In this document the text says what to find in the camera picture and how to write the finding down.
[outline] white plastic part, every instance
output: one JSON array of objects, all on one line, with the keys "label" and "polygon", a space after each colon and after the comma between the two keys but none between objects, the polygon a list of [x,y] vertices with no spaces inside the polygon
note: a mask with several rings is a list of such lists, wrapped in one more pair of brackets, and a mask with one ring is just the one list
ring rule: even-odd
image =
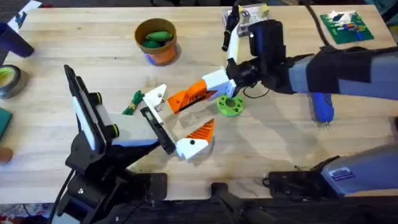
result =
[{"label": "white plastic part", "polygon": [[235,28],[231,32],[231,38],[229,40],[228,51],[226,52],[227,59],[233,58],[235,62],[238,62],[238,53],[239,53],[239,36],[238,36],[238,27],[241,24],[238,23]]},{"label": "white plastic part", "polygon": [[180,157],[190,159],[208,145],[204,139],[183,138],[176,143],[175,150]]},{"label": "white plastic part", "polygon": [[207,91],[216,91],[209,100],[227,94],[229,97],[232,97],[236,84],[234,80],[229,80],[225,69],[222,67],[221,69],[211,72],[202,77],[202,79],[206,83]]},{"label": "white plastic part", "polygon": [[72,104],[73,104],[73,110],[75,110],[75,113],[79,119],[80,125],[81,125],[81,129],[83,130],[83,132],[85,133],[86,139],[88,141],[88,144],[91,147],[91,150],[95,150],[96,149],[96,144],[95,144],[95,139],[94,139],[94,134],[90,129],[90,126],[88,125],[87,119],[83,113],[83,110],[77,100],[77,98],[74,96],[72,98]]},{"label": "white plastic part", "polygon": [[236,83],[234,80],[230,80],[228,82],[228,85],[226,87],[226,95],[231,98],[234,95],[235,92],[235,88],[236,88]]},{"label": "white plastic part", "polygon": [[148,146],[157,142],[157,136],[148,121],[141,114],[109,114],[112,123],[119,128],[119,137],[112,140],[112,145]]},{"label": "white plastic part", "polygon": [[167,98],[167,85],[161,84],[160,86],[154,88],[153,90],[147,92],[143,98],[145,104],[148,106],[150,112],[154,115],[156,121],[163,127],[166,134],[175,144],[175,140],[170,132],[164,125],[162,118],[159,116],[157,112],[162,111],[163,106],[165,105]]}]

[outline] wooden table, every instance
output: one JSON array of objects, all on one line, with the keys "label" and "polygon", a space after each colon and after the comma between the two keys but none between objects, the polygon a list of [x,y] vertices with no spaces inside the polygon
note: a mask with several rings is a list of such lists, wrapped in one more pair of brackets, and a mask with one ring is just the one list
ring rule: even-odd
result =
[{"label": "wooden table", "polygon": [[[374,6],[314,6],[318,15],[352,9],[375,38],[337,47],[394,45]],[[30,81],[24,92],[0,102],[14,114],[1,144],[15,150],[11,163],[0,166],[0,203],[53,202],[69,172],[65,159],[77,127],[63,64],[73,67],[90,91],[102,93],[109,112],[120,113],[138,89],[149,91],[166,83],[171,95],[224,65],[220,16],[218,7],[30,11],[21,34],[35,54],[27,59],[9,54],[5,62],[30,73]],[[289,56],[314,53],[322,45],[304,7],[271,7],[270,16],[284,25]],[[135,28],[152,17],[168,19],[177,28],[182,52],[172,65],[150,65],[134,41]],[[239,60],[251,58],[247,38],[242,39],[239,53]],[[263,91],[259,85],[249,93]],[[168,199],[207,198],[215,181],[227,182],[240,197],[269,197],[260,184],[269,171],[311,167],[337,154],[350,155],[395,140],[391,119],[398,115],[398,102],[353,96],[333,96],[333,102],[336,115],[329,130],[313,121],[307,95],[271,92],[257,100],[246,99],[246,109],[235,118],[218,114],[214,101],[195,105],[165,120],[169,126],[183,126],[200,116],[214,116],[213,150],[188,163],[158,148],[134,169],[166,172]]]}]

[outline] green object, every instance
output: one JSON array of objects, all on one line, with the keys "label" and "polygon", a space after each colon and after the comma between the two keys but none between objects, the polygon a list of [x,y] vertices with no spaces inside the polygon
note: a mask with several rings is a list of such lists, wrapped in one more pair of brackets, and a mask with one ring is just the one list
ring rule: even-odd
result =
[{"label": "green object", "polygon": [[0,138],[6,132],[6,128],[11,120],[12,114],[0,108]]},{"label": "green object", "polygon": [[[374,39],[372,33],[369,29],[366,29],[365,23],[356,11],[335,12],[333,15],[335,16],[325,14],[320,17],[337,44]],[[358,27],[362,26],[363,29],[359,30],[358,27],[355,30],[341,29],[341,27],[348,24],[357,25]]]},{"label": "green object", "polygon": [[158,48],[161,47],[160,44],[154,40],[145,40],[142,46],[147,48]]},{"label": "green object", "polygon": [[158,31],[150,33],[146,36],[147,40],[154,40],[156,42],[165,42],[172,38],[173,36],[167,31]]},{"label": "green object", "polygon": [[126,109],[124,109],[122,114],[132,115],[134,113],[134,111],[136,110],[138,104],[142,102],[143,98],[144,98],[144,94],[141,93],[140,90],[136,91],[136,93],[134,94],[134,97],[131,100],[131,103],[129,104],[129,106]]},{"label": "green object", "polygon": [[243,99],[241,96],[228,98],[226,95],[217,98],[217,108],[225,116],[237,116],[243,110]]}]

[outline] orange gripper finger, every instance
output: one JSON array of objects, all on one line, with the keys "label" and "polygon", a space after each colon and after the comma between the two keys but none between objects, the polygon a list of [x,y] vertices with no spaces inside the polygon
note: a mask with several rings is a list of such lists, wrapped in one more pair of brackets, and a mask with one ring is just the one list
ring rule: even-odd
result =
[{"label": "orange gripper finger", "polygon": [[214,92],[207,91],[206,83],[201,80],[187,90],[182,90],[167,99],[174,114],[179,113],[190,105],[209,98]]},{"label": "orange gripper finger", "polygon": [[204,139],[207,142],[211,141],[214,130],[214,119],[207,121],[202,127],[196,129],[194,132],[189,134],[187,138],[192,139]]}]

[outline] green 3d printed part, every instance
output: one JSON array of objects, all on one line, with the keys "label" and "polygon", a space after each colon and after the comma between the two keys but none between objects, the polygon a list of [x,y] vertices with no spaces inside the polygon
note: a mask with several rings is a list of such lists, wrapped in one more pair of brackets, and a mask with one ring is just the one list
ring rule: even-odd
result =
[{"label": "green 3d printed part", "polygon": [[333,11],[329,14],[321,15],[321,19],[337,44],[374,38],[355,10]]},{"label": "green 3d printed part", "polygon": [[237,116],[243,110],[243,99],[240,96],[228,98],[226,95],[217,98],[217,108],[225,116]]}]

